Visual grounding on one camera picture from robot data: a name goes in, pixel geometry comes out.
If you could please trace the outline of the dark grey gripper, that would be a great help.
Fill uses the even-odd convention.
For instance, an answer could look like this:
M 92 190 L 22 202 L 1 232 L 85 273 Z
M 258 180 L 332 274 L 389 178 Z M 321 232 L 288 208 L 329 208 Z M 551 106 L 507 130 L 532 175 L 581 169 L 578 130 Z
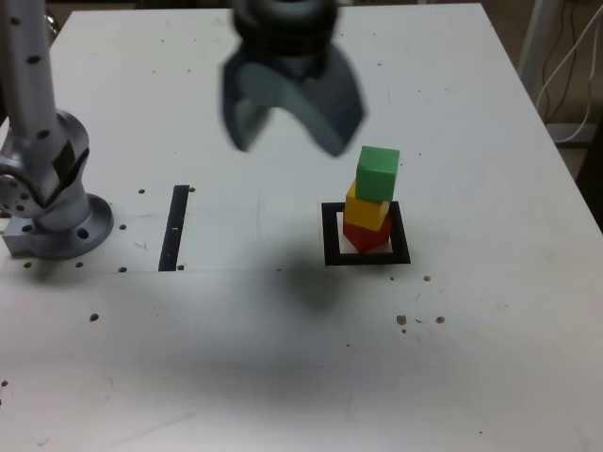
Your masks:
M 333 45 L 305 56 L 235 51 L 222 68 L 221 105 L 225 129 L 242 152 L 275 108 L 293 115 L 331 156 L 346 151 L 364 117 L 351 65 Z

